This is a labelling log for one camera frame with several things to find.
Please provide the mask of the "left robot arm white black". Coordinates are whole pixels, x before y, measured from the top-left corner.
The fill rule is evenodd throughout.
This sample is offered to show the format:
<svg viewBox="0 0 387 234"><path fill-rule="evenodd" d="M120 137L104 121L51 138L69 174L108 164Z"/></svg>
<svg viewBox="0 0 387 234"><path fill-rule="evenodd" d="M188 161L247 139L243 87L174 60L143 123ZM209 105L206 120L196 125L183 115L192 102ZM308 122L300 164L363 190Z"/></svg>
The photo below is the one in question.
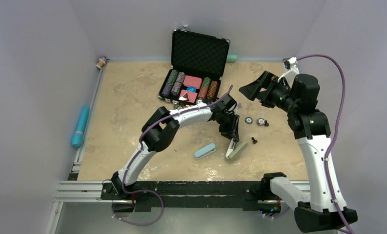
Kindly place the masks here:
<svg viewBox="0 0 387 234"><path fill-rule="evenodd" d="M110 181L113 194L119 199L127 199L132 193L132 185L140 172L158 152L172 143L177 132L184 127L200 122L215 121L220 134L239 141L239 115L234 109L236 100L228 93L221 98L206 99L194 106L168 110L160 107L142 127L139 144L127 163L116 171Z"/></svg>

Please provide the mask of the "green stapler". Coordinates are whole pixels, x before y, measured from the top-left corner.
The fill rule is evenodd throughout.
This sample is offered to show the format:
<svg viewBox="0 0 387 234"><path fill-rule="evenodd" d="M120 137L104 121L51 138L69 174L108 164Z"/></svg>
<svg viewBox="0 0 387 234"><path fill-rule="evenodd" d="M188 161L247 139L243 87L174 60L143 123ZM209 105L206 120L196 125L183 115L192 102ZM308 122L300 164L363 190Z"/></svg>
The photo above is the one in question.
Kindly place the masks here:
<svg viewBox="0 0 387 234"><path fill-rule="evenodd" d="M242 151L247 147L248 143L245 141L238 142L235 149L227 149L226 154L225 154L225 159L226 160L235 160L241 153Z"/></svg>

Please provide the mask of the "blue stapler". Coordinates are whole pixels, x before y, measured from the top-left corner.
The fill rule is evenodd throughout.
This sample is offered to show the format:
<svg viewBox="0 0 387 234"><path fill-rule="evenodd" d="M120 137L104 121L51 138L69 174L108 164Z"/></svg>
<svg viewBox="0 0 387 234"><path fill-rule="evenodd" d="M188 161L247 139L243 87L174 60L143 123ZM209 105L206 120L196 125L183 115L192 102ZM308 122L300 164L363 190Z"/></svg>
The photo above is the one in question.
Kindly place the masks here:
<svg viewBox="0 0 387 234"><path fill-rule="evenodd" d="M207 156L215 151L216 151L216 145L214 143L210 143L207 146L196 151L194 153L194 158L201 159L201 158L203 158L203 157L205 157L205 156Z"/></svg>

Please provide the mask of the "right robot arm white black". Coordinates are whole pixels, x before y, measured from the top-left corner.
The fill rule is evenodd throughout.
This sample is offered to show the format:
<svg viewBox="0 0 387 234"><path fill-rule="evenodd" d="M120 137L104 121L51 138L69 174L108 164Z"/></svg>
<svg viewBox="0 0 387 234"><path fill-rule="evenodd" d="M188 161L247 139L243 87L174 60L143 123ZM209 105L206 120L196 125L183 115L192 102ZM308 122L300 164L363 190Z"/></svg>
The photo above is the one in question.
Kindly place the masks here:
<svg viewBox="0 0 387 234"><path fill-rule="evenodd" d="M277 107L287 114L288 125L302 151L309 179L306 195L285 174L264 174L255 194L260 199L280 198L294 212L297 227L303 233L337 230L357 221L357 212L348 208L333 168L329 121L317 106L318 80L297 74L292 85L264 71L254 82L239 89L248 100L262 106Z"/></svg>

